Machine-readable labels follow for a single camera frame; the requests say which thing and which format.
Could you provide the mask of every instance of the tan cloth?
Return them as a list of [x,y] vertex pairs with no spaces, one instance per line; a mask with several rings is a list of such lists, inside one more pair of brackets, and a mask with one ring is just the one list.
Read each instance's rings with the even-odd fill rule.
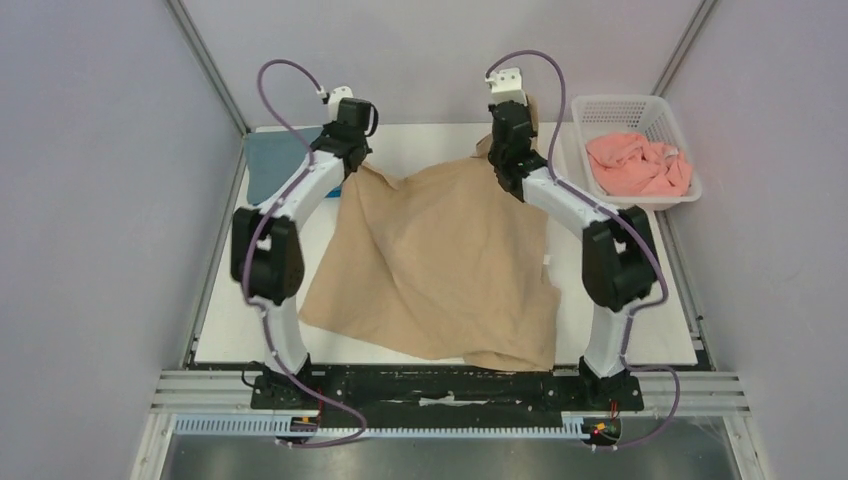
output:
[[474,157],[396,179],[345,181],[304,322],[425,359],[498,370],[553,366],[559,290],[543,266],[547,215]]

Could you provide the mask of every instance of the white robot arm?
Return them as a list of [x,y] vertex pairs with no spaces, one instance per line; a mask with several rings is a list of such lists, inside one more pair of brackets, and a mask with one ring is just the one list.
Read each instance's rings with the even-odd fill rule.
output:
[[583,285],[595,303],[589,345],[579,365],[589,396],[603,402],[627,394],[629,372],[621,361],[627,312],[650,293],[657,278],[635,239],[599,207],[618,211],[656,255],[647,215],[638,207],[619,211],[554,177],[548,165],[552,159],[545,160],[532,148],[536,131],[518,68],[493,72],[486,83],[493,117],[488,158],[501,187],[547,212],[583,242]]
[[[314,162],[309,155],[294,175],[257,208],[240,208],[233,214],[233,241],[230,274],[242,281],[248,243],[275,202],[278,208],[262,233],[270,237],[270,248],[257,248],[250,272],[251,300],[265,307],[271,335],[282,363],[297,373],[309,356],[300,334],[295,294],[303,282],[304,265],[299,229],[321,200],[351,172],[356,171],[370,153],[367,137],[377,127],[377,110],[364,100],[353,97],[349,87],[339,87],[325,98],[330,122],[312,143]],[[265,365],[282,374],[273,358],[265,352]]]

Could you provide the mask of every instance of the basket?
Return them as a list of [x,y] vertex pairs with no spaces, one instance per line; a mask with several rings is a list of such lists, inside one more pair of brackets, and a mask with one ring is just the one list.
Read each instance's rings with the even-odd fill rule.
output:
[[697,172],[692,174],[689,190],[681,197],[609,195],[598,185],[592,174],[586,143],[613,132],[638,132],[651,142],[674,145],[686,153],[686,160],[690,164],[695,165],[692,152],[671,114],[671,107],[664,99],[651,95],[586,95],[576,97],[571,102],[571,112],[574,116],[577,141],[580,144],[586,186],[598,199],[620,206],[639,205],[647,210],[665,210],[678,203],[693,202],[701,197],[701,180]]

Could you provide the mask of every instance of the gray wall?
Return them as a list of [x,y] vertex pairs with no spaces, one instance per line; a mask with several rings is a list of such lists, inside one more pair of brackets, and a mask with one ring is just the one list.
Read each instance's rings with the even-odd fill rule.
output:
[[845,478],[848,4],[722,2],[669,95],[705,183],[673,211],[777,478]]
[[[270,58],[300,61],[326,88],[348,84],[383,123],[488,122],[486,69],[518,49],[562,64],[569,94],[649,93],[699,0],[185,0],[227,87],[253,126],[275,125],[254,90]],[[549,99],[559,83],[540,59],[513,63]],[[269,98],[295,125],[326,112],[299,73],[267,75]]]
[[0,478],[125,478],[239,137],[160,0],[3,2],[0,112]]

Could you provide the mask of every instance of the white table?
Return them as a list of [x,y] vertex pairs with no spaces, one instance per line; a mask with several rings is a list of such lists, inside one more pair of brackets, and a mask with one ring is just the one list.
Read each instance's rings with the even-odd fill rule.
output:
[[[490,131],[490,124],[381,125],[371,139],[374,153],[368,161],[396,176],[407,176],[435,163],[468,156],[475,143]],[[539,128],[539,151],[546,155],[553,124]],[[578,145],[571,124],[563,126],[554,165],[560,175],[583,186]],[[247,173],[242,179],[236,208],[247,205]],[[338,199],[325,199],[303,226],[301,245],[306,262],[301,305],[336,225]],[[656,218],[649,212],[663,272],[669,276],[669,301],[636,317],[628,358],[637,364],[695,364],[695,350]],[[589,341],[592,301],[580,278],[581,245],[565,228],[548,222],[549,274],[562,291],[557,314],[556,363],[576,364]],[[217,278],[195,353],[198,363],[262,360],[264,342],[257,314],[248,308],[241,290],[229,275],[230,238],[224,247]],[[659,297],[659,287],[651,298]],[[304,342],[316,363],[461,364],[460,358],[424,360],[301,323]]]

